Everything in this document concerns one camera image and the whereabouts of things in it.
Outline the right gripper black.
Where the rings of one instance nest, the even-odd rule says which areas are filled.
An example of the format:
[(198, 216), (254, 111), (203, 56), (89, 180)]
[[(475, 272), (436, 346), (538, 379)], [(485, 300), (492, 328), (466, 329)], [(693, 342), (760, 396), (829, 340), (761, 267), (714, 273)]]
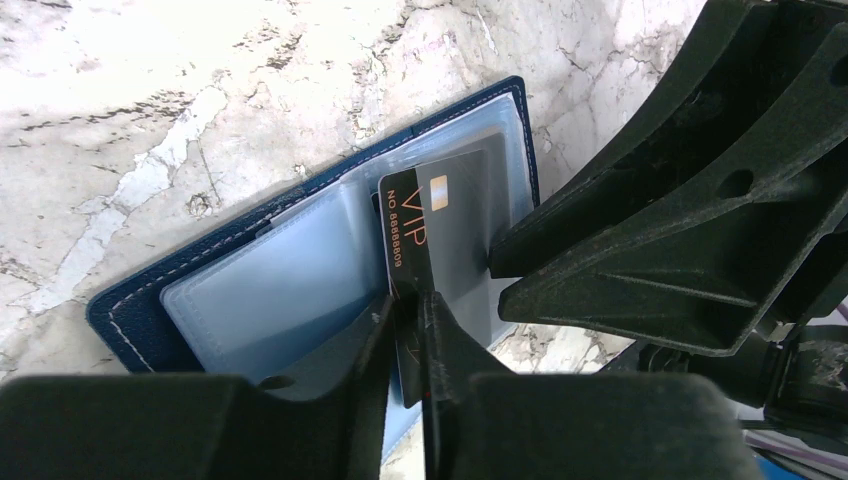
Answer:
[(847, 328), (810, 323), (847, 296), (846, 57), (837, 26), (738, 140), (627, 218), (559, 245), (503, 292), (502, 318), (711, 356), (735, 353), (765, 315), (784, 320), (783, 340), (753, 333), (729, 357), (646, 345), (638, 368), (710, 379), (762, 409), (757, 428), (846, 437)]

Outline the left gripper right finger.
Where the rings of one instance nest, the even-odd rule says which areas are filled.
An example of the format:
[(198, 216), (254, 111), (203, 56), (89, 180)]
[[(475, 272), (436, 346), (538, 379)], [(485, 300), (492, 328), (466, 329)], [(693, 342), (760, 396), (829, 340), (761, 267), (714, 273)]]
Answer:
[(518, 374), (418, 299), (430, 479), (758, 479), (721, 392), (689, 374)]

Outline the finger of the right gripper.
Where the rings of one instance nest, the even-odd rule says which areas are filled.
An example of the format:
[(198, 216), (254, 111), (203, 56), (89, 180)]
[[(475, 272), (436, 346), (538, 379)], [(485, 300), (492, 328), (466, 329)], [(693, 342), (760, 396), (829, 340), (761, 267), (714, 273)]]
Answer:
[(843, 1), (709, 1), (666, 73), (622, 129), (496, 241), (492, 273), (524, 277), (699, 173), (794, 81)]

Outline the blue card holder wallet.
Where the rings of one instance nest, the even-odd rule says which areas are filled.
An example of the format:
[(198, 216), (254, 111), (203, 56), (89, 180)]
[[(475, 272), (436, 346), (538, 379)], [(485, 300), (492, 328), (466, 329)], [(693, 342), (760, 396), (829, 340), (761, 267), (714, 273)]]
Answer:
[(92, 329), (132, 373), (213, 372), (258, 382), (387, 292), (379, 180), (473, 152), (501, 169), (497, 235), (539, 203), (525, 84), (508, 77), (279, 193), (98, 293)]

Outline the black VIP credit card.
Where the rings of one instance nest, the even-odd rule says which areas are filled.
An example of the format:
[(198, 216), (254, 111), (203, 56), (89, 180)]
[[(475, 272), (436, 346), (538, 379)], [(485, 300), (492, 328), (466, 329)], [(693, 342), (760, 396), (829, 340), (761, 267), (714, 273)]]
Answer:
[(462, 299), (486, 275), (489, 156), (482, 150), (383, 176), (378, 183), (390, 293), (395, 302), (395, 345), (405, 408), (417, 404), (422, 339), (417, 301), (439, 292)]

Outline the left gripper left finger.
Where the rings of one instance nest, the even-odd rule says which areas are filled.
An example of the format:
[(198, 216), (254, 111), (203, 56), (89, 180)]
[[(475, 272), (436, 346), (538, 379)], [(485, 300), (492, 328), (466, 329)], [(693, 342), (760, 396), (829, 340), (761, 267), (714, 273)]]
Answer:
[(1, 390), (5, 479), (375, 479), (391, 305), (282, 373), (30, 376)]

